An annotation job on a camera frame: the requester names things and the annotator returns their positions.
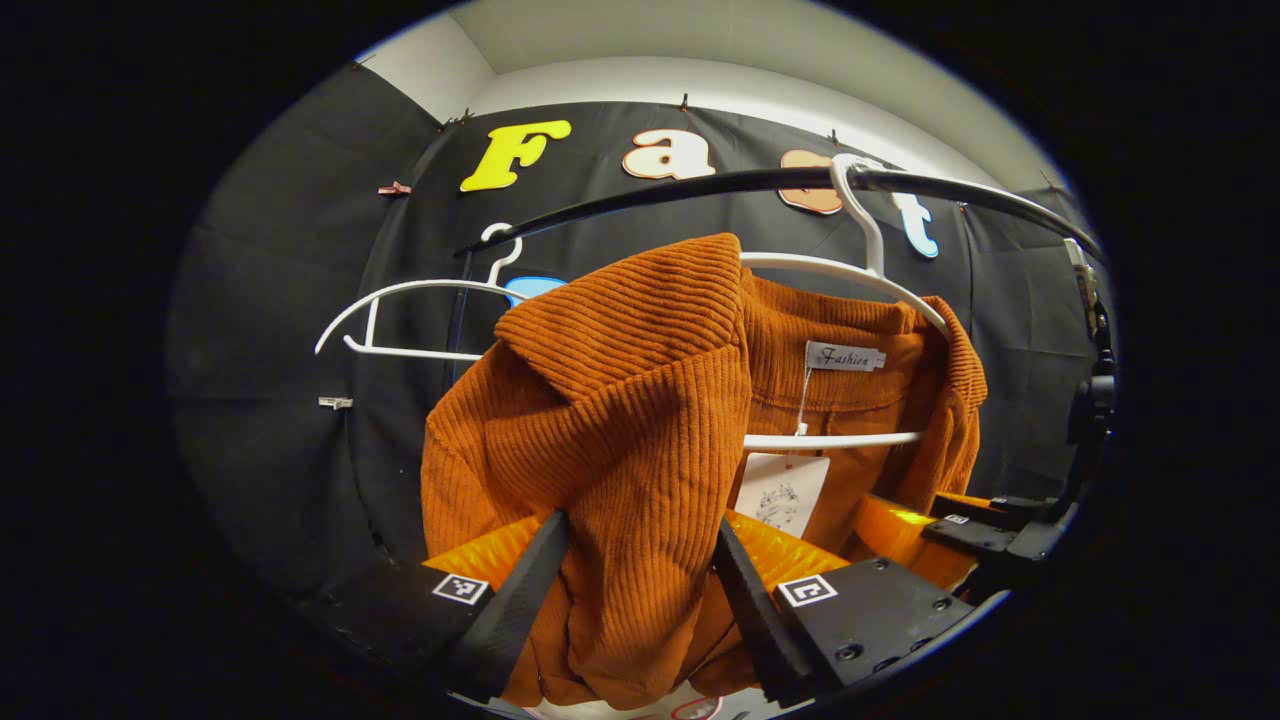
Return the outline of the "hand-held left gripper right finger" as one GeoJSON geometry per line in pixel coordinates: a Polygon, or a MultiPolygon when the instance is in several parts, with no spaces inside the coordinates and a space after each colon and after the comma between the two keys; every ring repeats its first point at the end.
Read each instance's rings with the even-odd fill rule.
{"type": "Polygon", "coordinates": [[[780,706],[846,700],[940,652],[1009,598],[978,605],[943,592],[886,556],[804,571],[768,589],[763,539],[722,516],[713,568],[765,698],[780,706]]]}

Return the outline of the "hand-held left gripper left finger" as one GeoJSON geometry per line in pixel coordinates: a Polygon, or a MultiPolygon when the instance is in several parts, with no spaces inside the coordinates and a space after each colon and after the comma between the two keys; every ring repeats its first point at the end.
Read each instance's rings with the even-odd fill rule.
{"type": "Polygon", "coordinates": [[[485,703],[504,692],[568,543],[556,510],[460,546],[444,568],[375,564],[301,612],[396,693],[485,703]]]}

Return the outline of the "orange-brown corduroy jacket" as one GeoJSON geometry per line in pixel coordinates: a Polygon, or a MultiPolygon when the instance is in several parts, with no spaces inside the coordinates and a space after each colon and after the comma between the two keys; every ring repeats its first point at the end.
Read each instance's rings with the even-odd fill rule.
{"type": "Polygon", "coordinates": [[[916,432],[899,447],[824,451],[803,532],[852,559],[867,495],[914,511],[966,489],[986,373],[914,307],[755,275],[732,234],[652,249],[521,302],[431,410],[421,501],[431,559],[563,510],[572,532],[506,683],[512,705],[618,711],[689,685],[756,684],[712,556],[749,434],[916,432]]]}

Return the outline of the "white empty clothes hanger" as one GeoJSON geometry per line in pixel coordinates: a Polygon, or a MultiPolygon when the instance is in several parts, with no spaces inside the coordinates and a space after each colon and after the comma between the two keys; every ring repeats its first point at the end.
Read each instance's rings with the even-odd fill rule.
{"type": "Polygon", "coordinates": [[[520,293],[517,291],[509,290],[504,286],[499,286],[498,278],[500,270],[509,264],[515,263],[524,251],[524,238],[513,237],[512,242],[515,249],[511,250],[503,258],[499,258],[490,265],[488,278],[484,282],[466,281],[466,279],[425,279],[425,281],[407,281],[397,284],[390,284],[384,288],[376,290],[358,301],[351,304],[344,310],[342,310],[324,329],[320,334],[317,342],[314,346],[314,354],[319,355],[329,341],[330,336],[338,329],[349,316],[356,314],[358,310],[367,307],[367,319],[365,323],[365,338],[364,342],[357,342],[349,334],[343,336],[343,342],[346,346],[356,352],[364,355],[376,355],[388,357],[421,357],[433,360],[447,360],[447,361],[477,361],[481,356],[476,354],[461,354],[456,351],[435,351],[435,350],[421,350],[421,348],[399,348],[390,346],[380,346],[374,343],[374,336],[378,328],[378,311],[380,307],[380,301],[384,297],[392,295],[408,292],[411,290],[425,290],[425,288],[453,288],[453,290],[476,290],[488,293],[497,293],[506,296],[508,299],[518,300],[520,302],[529,300],[529,296],[520,293]]]}

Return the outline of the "white hanger with crossbar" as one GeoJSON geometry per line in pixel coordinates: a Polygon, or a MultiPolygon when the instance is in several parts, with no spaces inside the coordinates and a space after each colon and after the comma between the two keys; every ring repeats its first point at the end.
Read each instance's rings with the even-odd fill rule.
{"type": "MultiPolygon", "coordinates": [[[[849,172],[867,170],[868,168],[868,165],[859,161],[851,154],[836,155],[829,165],[829,179],[835,186],[835,192],[841,200],[844,210],[864,231],[867,241],[867,264],[864,266],[787,252],[741,252],[739,256],[740,265],[753,270],[781,269],[810,272],[879,291],[920,313],[945,340],[951,341],[954,333],[947,322],[929,304],[924,302],[922,297],[892,282],[884,273],[884,241],[881,228],[870,213],[855,199],[852,186],[849,181],[849,172]]],[[[791,436],[749,434],[744,438],[742,447],[749,452],[860,448],[909,445],[920,441],[922,437],[920,432],[863,436],[801,436],[797,432],[791,436]]]]}

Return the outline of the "black backdrop cloth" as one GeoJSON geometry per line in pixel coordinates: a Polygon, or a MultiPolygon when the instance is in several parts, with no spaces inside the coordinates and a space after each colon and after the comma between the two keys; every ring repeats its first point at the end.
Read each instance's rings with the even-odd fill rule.
{"type": "MultiPolygon", "coordinates": [[[[801,120],[769,95],[627,87],[639,94],[516,90],[438,120],[374,70],[351,67],[284,110],[220,179],[195,222],[166,323],[166,391],[195,484],[239,559],[294,602],[358,575],[378,556],[425,559],[417,506],[422,425],[444,392],[444,363],[357,359],[330,338],[339,310],[401,281],[481,281],[499,251],[472,265],[452,254],[494,222],[518,223],[671,178],[623,168],[634,136],[691,132],[723,172],[778,167],[800,150],[856,152],[920,174],[964,174],[867,137],[840,113],[801,120]],[[516,182],[460,191],[489,132],[567,120],[516,182]],[[412,193],[384,197],[398,181],[412,193]],[[317,398],[347,397],[333,410],[317,398]]],[[[970,492],[1041,498],[1066,479],[1074,387],[1096,351],[1076,278],[1053,233],[986,208],[933,197],[859,193],[883,228],[891,278],[943,297],[986,366],[982,451],[970,492]]],[[[616,259],[686,237],[731,231],[753,250],[863,263],[851,220],[796,208],[777,193],[684,200],[573,222],[525,240],[506,284],[572,281],[616,259]]]]}

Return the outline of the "black garment rack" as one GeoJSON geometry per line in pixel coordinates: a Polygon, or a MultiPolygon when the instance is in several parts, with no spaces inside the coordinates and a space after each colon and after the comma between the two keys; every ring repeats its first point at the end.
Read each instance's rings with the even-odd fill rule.
{"type": "MultiPolygon", "coordinates": [[[[905,170],[852,169],[840,170],[840,181],[847,181],[852,190],[876,192],[916,193],[954,202],[988,208],[1023,219],[1051,231],[1064,240],[1074,240],[1082,251],[1089,254],[1100,266],[1107,264],[1101,246],[1082,228],[1037,202],[1015,193],[975,184],[960,179],[920,176],[905,170]]],[[[832,190],[835,181],[823,167],[795,167],[781,169],[740,170],[723,176],[704,176],[677,179],[644,190],[617,193],[604,199],[581,202],[535,217],[509,228],[499,228],[489,240],[479,240],[457,249],[453,258],[467,258],[489,247],[508,243],[517,237],[531,236],[581,219],[622,211],[646,205],[684,201],[718,193],[763,192],[773,190],[819,188],[832,190]]]]}

